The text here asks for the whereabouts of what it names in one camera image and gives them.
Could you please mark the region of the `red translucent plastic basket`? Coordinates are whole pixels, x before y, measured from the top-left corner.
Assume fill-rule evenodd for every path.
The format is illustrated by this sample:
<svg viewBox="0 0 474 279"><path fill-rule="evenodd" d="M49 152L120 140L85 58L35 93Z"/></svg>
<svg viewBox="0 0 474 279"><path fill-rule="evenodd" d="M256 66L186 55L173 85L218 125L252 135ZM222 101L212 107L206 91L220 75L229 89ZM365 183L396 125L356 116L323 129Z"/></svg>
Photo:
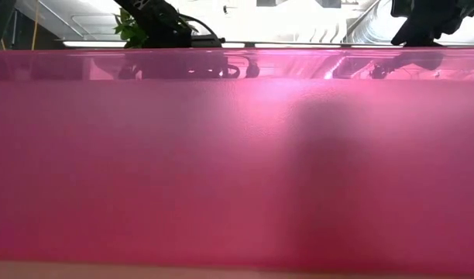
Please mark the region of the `red translucent plastic basket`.
<svg viewBox="0 0 474 279"><path fill-rule="evenodd" d="M474 275L474 48L0 51L0 260Z"/></svg>

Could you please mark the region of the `green potted plant black pot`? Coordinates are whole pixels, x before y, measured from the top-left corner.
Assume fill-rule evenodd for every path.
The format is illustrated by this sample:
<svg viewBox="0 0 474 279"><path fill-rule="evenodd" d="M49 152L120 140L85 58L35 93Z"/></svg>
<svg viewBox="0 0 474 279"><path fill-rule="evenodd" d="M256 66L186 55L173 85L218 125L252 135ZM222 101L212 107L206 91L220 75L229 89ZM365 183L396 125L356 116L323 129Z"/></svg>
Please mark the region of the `green potted plant black pot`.
<svg viewBox="0 0 474 279"><path fill-rule="evenodd" d="M147 39L146 31L149 27L149 15L143 10L119 9L119 14L115 15L117 26L114 28L115 34L120 35L120 39L126 42L125 49L143 48L143 43Z"/></svg>

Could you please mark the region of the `black aluminium table frame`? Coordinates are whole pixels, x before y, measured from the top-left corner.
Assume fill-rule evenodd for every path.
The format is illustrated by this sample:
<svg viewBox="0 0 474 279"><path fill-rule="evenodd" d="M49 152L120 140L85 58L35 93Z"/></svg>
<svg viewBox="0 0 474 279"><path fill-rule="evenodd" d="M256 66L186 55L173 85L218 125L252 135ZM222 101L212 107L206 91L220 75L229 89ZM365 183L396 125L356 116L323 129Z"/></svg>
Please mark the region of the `black aluminium table frame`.
<svg viewBox="0 0 474 279"><path fill-rule="evenodd" d="M63 45L70 48L88 48L88 49L107 49L123 48L126 45L124 41L63 41ZM255 43L255 42L228 42L222 43L224 48L400 48L388 44L335 44L335 43Z"/></svg>

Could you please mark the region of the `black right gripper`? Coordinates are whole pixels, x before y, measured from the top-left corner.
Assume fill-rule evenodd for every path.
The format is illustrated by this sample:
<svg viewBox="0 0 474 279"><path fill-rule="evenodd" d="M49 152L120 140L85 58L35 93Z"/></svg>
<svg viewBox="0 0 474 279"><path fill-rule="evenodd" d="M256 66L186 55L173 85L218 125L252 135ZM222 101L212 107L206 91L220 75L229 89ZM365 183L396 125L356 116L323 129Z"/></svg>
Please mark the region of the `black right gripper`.
<svg viewBox="0 0 474 279"><path fill-rule="evenodd" d="M406 20L390 43L404 47L439 47L445 25L460 16L458 0L392 0L390 14Z"/></svg>

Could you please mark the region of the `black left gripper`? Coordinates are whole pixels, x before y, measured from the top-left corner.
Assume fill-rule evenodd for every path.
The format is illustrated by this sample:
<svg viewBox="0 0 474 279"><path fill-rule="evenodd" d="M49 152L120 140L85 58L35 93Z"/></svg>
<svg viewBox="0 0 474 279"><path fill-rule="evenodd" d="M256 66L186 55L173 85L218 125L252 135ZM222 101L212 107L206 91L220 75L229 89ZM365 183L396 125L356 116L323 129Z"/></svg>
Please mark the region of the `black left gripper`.
<svg viewBox="0 0 474 279"><path fill-rule="evenodd" d="M143 48L219 48L225 42L207 24L165 0L149 0L143 11L149 15Z"/></svg>

